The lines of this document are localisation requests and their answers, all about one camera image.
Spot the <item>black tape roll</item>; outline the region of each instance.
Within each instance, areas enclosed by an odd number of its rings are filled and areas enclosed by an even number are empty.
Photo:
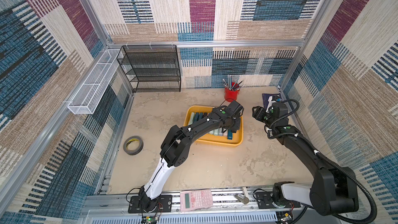
[[[137,142],[137,141],[139,142],[138,148],[136,148],[135,150],[129,150],[127,148],[127,146],[131,142]],[[132,137],[127,138],[123,144],[123,150],[129,155],[136,155],[136,154],[140,153],[140,151],[142,150],[143,147],[144,147],[144,142],[142,141],[141,137],[138,137],[138,136],[132,136]]]

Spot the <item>calculator display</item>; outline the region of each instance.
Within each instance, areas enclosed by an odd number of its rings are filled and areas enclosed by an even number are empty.
[[[185,194],[185,208],[189,208],[189,194]]]

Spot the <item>white arm segment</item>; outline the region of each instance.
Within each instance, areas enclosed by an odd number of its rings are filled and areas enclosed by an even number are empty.
[[[167,167],[167,162],[163,158],[160,158],[155,172],[153,172],[149,182],[144,185],[144,191],[147,193],[147,196],[150,199],[155,199],[156,197],[160,196],[167,178],[169,178],[170,174],[175,168],[176,167],[174,166],[170,168]]]
[[[268,109],[270,106],[272,106],[273,103],[275,103],[276,101],[272,100],[272,96],[268,97],[268,105],[267,105],[267,109],[266,112],[269,112]]]
[[[282,195],[286,200],[304,203],[312,207],[310,200],[310,186],[296,183],[285,183],[281,185]]]

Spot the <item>table surface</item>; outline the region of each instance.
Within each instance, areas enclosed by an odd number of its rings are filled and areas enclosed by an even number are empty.
[[[264,124],[251,117],[251,108],[263,106],[263,93],[276,87],[246,87],[237,101],[245,107],[244,140],[237,147],[193,143],[189,157],[167,180],[163,191],[273,185],[280,181],[312,183],[304,164],[276,139],[269,140]],[[136,93],[116,157],[107,194],[123,194],[147,183],[160,158],[170,127],[181,127],[189,107],[219,106],[224,89],[181,89],[181,92]],[[134,156],[123,151],[124,141],[140,136],[144,147]]]

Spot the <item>black wire mesh shelf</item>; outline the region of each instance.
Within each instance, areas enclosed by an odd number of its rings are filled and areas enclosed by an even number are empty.
[[[134,92],[180,92],[181,72],[175,45],[122,46],[117,61]]]

